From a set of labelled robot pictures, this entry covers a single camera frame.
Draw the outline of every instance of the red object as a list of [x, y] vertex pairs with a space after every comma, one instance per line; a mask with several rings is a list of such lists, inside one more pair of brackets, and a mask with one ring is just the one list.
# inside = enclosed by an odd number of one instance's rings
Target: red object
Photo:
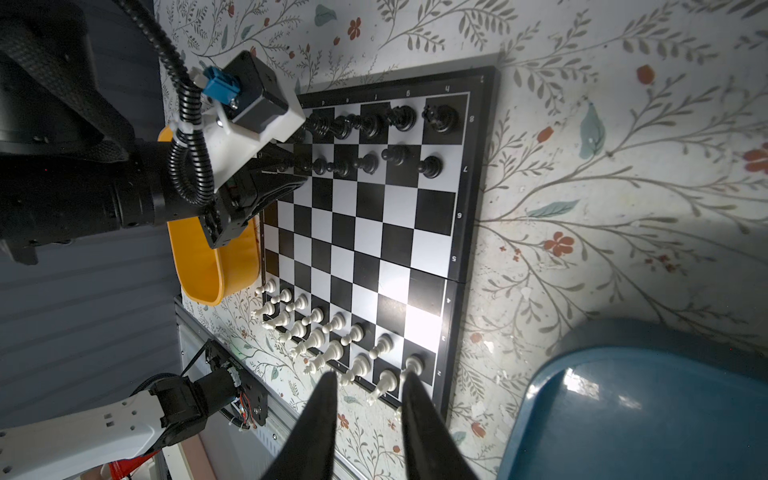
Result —
[[136, 468], [141, 467], [144, 462], [157, 455], [160, 451], [143, 457], [129, 458], [127, 460], [117, 460], [109, 464], [109, 472], [112, 474], [112, 480], [121, 480], [132, 473]]

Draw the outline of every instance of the white chess piece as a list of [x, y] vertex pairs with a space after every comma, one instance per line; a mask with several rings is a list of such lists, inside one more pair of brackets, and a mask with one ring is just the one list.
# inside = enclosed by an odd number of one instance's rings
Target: white chess piece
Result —
[[250, 318], [254, 320], [262, 320], [262, 315], [272, 315], [275, 313], [275, 306], [272, 303], [264, 303], [264, 306], [250, 313]]
[[379, 384], [368, 395], [368, 405], [373, 405], [376, 400], [387, 392], [394, 392], [397, 388], [397, 377], [389, 370], [383, 370], [379, 376]]
[[343, 328], [346, 325], [346, 318], [344, 318], [344, 315], [341, 314], [341, 312], [337, 313], [333, 316], [333, 318], [323, 325], [323, 333], [330, 333], [333, 330], [338, 330], [340, 328]]
[[391, 349], [392, 339], [389, 338], [389, 335], [384, 333], [379, 337], [378, 340], [376, 340], [376, 346], [373, 347], [370, 352], [368, 352], [368, 356], [371, 357], [371, 360], [375, 360], [378, 359], [383, 353], [387, 353]]
[[265, 283], [264, 286], [257, 286], [253, 289], [253, 292], [256, 295], [261, 295], [264, 292], [267, 293], [275, 293], [277, 291], [277, 284], [275, 283], [274, 278], [270, 278], [270, 281]]
[[270, 302], [274, 304], [278, 304], [280, 302], [289, 302], [291, 297], [293, 297], [293, 295], [291, 295], [290, 290], [284, 288], [283, 291], [280, 292], [280, 295], [270, 298]]
[[362, 335], [364, 333], [365, 332], [362, 331], [362, 327], [360, 325], [352, 325], [352, 329], [349, 331], [349, 335], [341, 337], [341, 344], [347, 346], [352, 342], [359, 342], [362, 340]]
[[371, 361], [365, 355], [358, 355], [352, 362], [352, 368], [339, 378], [341, 386], [347, 386], [355, 380], [356, 376], [368, 375], [371, 371]]
[[424, 363], [418, 356], [411, 355], [406, 359], [406, 368], [400, 372], [400, 382], [405, 382], [408, 372], [414, 372], [417, 376], [424, 371]]
[[294, 322], [293, 327], [291, 327], [290, 330], [288, 330], [285, 333], [281, 333], [280, 336], [277, 337], [277, 341], [280, 343], [285, 343], [288, 340], [291, 339], [291, 337], [294, 336], [304, 336], [306, 334], [306, 327], [301, 324], [301, 322]]
[[306, 364], [304, 373], [317, 373], [329, 360], [338, 360], [344, 355], [344, 347], [339, 340], [333, 340], [328, 344], [328, 350], [322, 355], [318, 355]]
[[304, 355], [308, 349], [317, 348], [326, 342], [326, 335], [321, 329], [314, 329], [310, 336], [303, 342], [299, 342], [296, 348], [292, 348], [288, 354], [290, 358], [295, 359], [299, 355]]
[[313, 308], [309, 316], [305, 316], [301, 319], [301, 323], [309, 325], [310, 323], [320, 323], [323, 321], [323, 311], [319, 308]]
[[288, 312], [282, 312], [280, 315], [269, 320], [268, 322], [262, 323], [261, 326], [267, 330], [274, 330], [278, 326], [288, 325], [288, 322], [290, 322], [290, 314]]
[[309, 304], [310, 303], [306, 301], [306, 295], [299, 295], [299, 298], [297, 298], [296, 301], [286, 305], [286, 311], [293, 312], [294, 310], [304, 310]]

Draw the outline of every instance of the table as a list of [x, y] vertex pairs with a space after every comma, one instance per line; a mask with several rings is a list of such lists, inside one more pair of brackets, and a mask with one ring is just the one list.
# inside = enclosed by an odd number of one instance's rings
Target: table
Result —
[[[498, 66], [449, 418], [467, 462], [494, 478], [528, 379], [581, 322], [632, 316], [768, 350], [768, 11], [745, 3], [156, 0], [155, 11], [188, 66], [246, 49], [300, 92]], [[251, 288], [184, 305], [302, 410], [317, 377], [247, 324]], [[400, 425], [363, 398], [340, 390], [339, 453], [367, 478], [405, 478]]]

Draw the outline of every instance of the floral tablecloth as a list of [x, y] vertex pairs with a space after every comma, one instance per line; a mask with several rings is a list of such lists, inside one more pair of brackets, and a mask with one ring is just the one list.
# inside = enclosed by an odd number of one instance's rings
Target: floral tablecloth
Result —
[[[495, 477], [528, 379], [579, 323], [631, 316], [768, 349], [768, 2], [156, 0], [155, 11], [188, 66], [246, 49], [302, 93], [492, 54], [502, 82], [449, 418], [481, 478]], [[251, 289], [184, 305], [301, 411], [316, 377], [248, 322]], [[392, 410], [362, 398], [341, 389], [339, 452], [366, 477], [404, 478]]]

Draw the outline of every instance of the chessboard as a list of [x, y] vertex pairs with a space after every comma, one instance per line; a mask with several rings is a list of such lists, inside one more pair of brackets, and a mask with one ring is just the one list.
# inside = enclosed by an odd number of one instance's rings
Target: chessboard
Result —
[[[475, 68], [300, 95], [313, 133], [300, 131], [296, 142], [280, 144], [296, 160], [264, 171], [307, 177], [261, 214], [262, 278], [276, 286], [263, 293], [264, 301], [284, 290], [291, 301], [307, 301], [279, 302], [263, 319], [283, 315], [281, 323], [289, 321], [276, 329], [296, 332], [290, 329], [319, 309], [323, 320], [291, 339], [300, 343], [342, 316], [344, 325], [306, 352], [318, 356], [346, 337], [340, 358], [327, 362], [341, 373], [357, 356], [371, 358], [388, 336], [389, 351], [354, 382], [371, 392], [390, 370], [397, 385], [379, 399], [395, 409], [400, 372], [415, 356], [427, 393], [443, 418], [447, 414], [496, 78], [494, 68]], [[388, 124], [391, 109], [411, 116]], [[357, 123], [340, 132], [339, 116], [350, 115]], [[362, 338], [350, 335], [353, 326]]]

